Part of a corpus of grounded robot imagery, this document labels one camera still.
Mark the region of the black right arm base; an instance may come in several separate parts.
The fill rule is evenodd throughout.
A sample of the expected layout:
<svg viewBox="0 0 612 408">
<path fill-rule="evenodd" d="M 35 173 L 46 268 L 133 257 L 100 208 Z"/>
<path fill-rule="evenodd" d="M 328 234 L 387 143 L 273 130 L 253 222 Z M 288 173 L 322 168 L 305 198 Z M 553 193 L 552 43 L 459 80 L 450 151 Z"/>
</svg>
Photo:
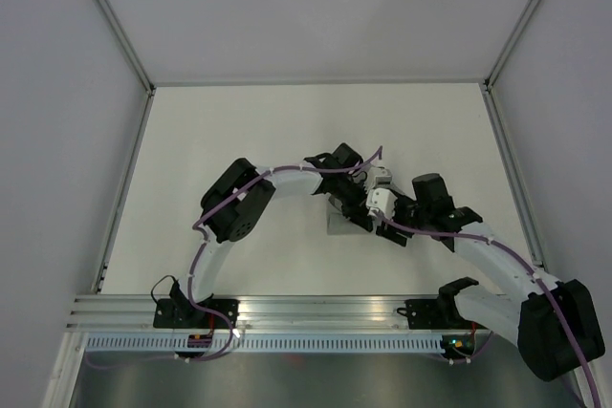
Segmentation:
<svg viewBox="0 0 612 408">
<path fill-rule="evenodd" d="M 466 320 L 438 300 L 436 296 L 415 296 L 404 300 L 395 313 L 407 321 L 413 331 L 486 330 L 479 323 Z"/>
</svg>

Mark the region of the grey cloth napkin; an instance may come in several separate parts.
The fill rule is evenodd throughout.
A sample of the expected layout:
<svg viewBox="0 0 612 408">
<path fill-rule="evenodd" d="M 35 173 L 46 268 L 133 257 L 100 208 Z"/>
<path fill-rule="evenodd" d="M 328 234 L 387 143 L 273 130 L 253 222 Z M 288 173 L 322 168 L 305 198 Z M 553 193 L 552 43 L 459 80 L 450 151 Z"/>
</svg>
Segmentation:
<svg viewBox="0 0 612 408">
<path fill-rule="evenodd" d="M 355 218 L 346 217 L 341 212 L 341 202 L 329 198 L 326 205 L 326 230 L 331 236 L 355 236 L 371 233 L 374 228 L 372 218 L 367 212 L 358 213 Z"/>
</svg>

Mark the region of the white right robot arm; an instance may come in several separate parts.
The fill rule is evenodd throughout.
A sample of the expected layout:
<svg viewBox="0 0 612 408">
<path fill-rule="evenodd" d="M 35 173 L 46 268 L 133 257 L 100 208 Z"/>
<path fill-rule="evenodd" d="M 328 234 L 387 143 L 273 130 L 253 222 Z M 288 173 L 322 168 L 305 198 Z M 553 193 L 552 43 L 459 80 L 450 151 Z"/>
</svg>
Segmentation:
<svg viewBox="0 0 612 408">
<path fill-rule="evenodd" d="M 412 182 L 414 197 L 389 179 L 366 189 L 366 208 L 378 235 L 403 244 L 429 236 L 478 268 L 500 290 L 494 294 L 463 277 L 438 290 L 439 320 L 457 327 L 473 322 L 515 345 L 532 373 L 551 381 L 605 353 L 592 296 L 578 280 L 563 282 L 504 244 L 483 218 L 455 205 L 435 173 Z"/>
</svg>

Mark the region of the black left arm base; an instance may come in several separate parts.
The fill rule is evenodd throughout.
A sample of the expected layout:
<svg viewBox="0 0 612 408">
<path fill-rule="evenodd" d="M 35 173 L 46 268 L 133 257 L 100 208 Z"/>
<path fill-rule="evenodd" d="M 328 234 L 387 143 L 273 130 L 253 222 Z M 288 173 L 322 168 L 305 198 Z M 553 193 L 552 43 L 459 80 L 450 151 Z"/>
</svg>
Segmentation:
<svg viewBox="0 0 612 408">
<path fill-rule="evenodd" d="M 231 323 L 236 325 L 239 315 L 240 302 L 234 298 L 210 297 L 201 302 L 199 306 L 223 314 Z M 154 329 L 186 330 L 186 329 L 213 329 L 227 330 L 229 328 L 225 319 L 218 314 L 195 309 L 189 302 L 183 306 L 176 306 L 171 298 L 159 299 L 153 319 Z"/>
</svg>

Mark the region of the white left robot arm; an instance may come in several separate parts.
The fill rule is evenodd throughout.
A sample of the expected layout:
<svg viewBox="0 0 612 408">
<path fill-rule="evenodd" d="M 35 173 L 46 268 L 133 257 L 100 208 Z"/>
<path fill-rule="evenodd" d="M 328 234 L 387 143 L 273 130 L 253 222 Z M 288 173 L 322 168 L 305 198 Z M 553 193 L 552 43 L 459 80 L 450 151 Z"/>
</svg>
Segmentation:
<svg viewBox="0 0 612 408">
<path fill-rule="evenodd" d="M 381 157 L 377 150 L 364 160 L 343 143 L 332 153 L 284 166 L 258 167 L 245 158 L 235 160 L 201 200 L 202 215 L 192 228 L 202 234 L 203 244 L 186 277 L 170 291 L 176 317 L 190 328 L 207 321 L 206 300 L 220 267 L 233 244 L 252 232 L 274 199 L 324 195 L 345 220 L 372 231 L 368 194 L 392 183 L 391 173 L 374 164 Z"/>
</svg>

